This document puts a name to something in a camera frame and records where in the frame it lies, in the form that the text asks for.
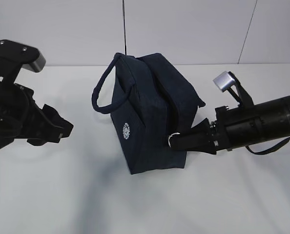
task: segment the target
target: black strap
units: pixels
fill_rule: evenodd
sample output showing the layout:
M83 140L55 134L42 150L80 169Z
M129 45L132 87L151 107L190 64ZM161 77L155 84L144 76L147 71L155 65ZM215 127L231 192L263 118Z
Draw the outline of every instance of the black strap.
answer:
M115 55L114 59L112 60L110 65L107 67L106 71L103 73L101 79L98 81L98 83L97 83L97 85L94 88L93 93L92 93L92 106L93 106L95 111L100 112L102 114L112 113L115 110L117 110L122 104L124 104L125 101L128 99L130 92L131 92L131 89L134 85L134 83L131 83L131 85L127 88L127 92L120 100L118 100L110 105L107 105L107 106L100 107L97 105L97 99L99 97L102 86L103 86L107 76L109 75L109 73L111 72L111 70L113 69L113 67L115 66L116 62L119 60L120 57L121 57L121 54Z
M280 148L282 148L284 145L286 145L288 142L290 141L290 137L282 140L281 142L277 143L276 145L274 145L273 147L267 149L267 150L264 150L264 151L260 151L260 152L254 152L252 151L249 146L246 146L246 149L251 152L252 154L254 155L267 155L267 154L270 154L270 153L273 153L275 151L278 151Z

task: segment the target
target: white table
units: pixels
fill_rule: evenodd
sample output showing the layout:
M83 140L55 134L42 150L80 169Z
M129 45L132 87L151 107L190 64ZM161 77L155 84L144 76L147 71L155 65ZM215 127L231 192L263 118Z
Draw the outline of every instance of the white table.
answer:
M290 95L290 64L178 66L207 106L237 103L212 80L233 71L255 103ZM24 140L0 150L0 234L290 234L290 143L255 156L241 148L188 153L185 169L130 175L109 115L91 107L105 67L22 70L35 90L75 127L60 144ZM111 100L114 77L101 93ZM274 142L253 147L262 150Z

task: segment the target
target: silver metal part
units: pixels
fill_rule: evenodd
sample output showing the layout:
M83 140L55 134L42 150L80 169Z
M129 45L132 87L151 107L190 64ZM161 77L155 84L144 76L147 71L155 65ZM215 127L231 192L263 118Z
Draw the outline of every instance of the silver metal part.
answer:
M24 64L22 67L32 72L40 72L45 66L46 60L40 52L40 55L37 60L32 63Z
M211 124L210 124L210 128L215 128L215 126L216 126L215 121L211 122Z
M213 80L213 82L221 90L221 92L224 92L228 88L235 85L235 80L227 71L221 73L216 79Z
M170 144L170 139L171 137L173 137L174 135L179 135L180 133L172 133L169 137L168 137L168 144L169 144L169 147L171 148L171 144Z

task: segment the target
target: black cylinder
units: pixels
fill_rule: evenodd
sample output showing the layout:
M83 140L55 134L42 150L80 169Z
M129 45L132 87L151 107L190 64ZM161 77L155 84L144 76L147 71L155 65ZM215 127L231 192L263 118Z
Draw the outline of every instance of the black cylinder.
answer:
M290 96L264 102L251 108L238 107L217 115L224 126L229 146L238 148L290 136Z

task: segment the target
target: metal ring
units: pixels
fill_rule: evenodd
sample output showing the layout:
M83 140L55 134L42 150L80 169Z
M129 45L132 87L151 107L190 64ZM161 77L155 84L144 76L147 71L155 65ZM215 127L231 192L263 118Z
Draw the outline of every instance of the metal ring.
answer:
M169 144L169 147L171 148L171 145L170 145L170 139L171 137L173 137L174 135L179 135L180 133L172 133L169 137L168 137L168 144Z

